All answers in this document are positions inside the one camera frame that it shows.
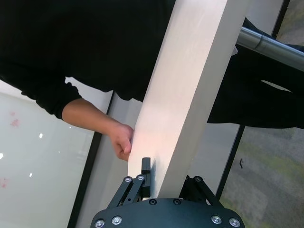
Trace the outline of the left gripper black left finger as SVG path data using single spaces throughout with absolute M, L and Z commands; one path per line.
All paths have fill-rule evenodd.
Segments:
M 151 196 L 151 159 L 142 158 L 141 174 L 135 178 L 124 177 L 121 185 L 109 203 L 109 207 L 125 206 Z

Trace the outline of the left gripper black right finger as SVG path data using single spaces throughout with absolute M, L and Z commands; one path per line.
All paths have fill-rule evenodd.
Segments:
M 220 201 L 200 176 L 193 178 L 186 176 L 179 198 L 215 207 L 220 206 Z

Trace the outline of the person's right hand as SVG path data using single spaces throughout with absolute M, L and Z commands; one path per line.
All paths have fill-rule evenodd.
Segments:
M 133 128 L 116 122 L 110 129 L 109 137 L 116 156 L 121 160 L 128 161 L 132 148 Z

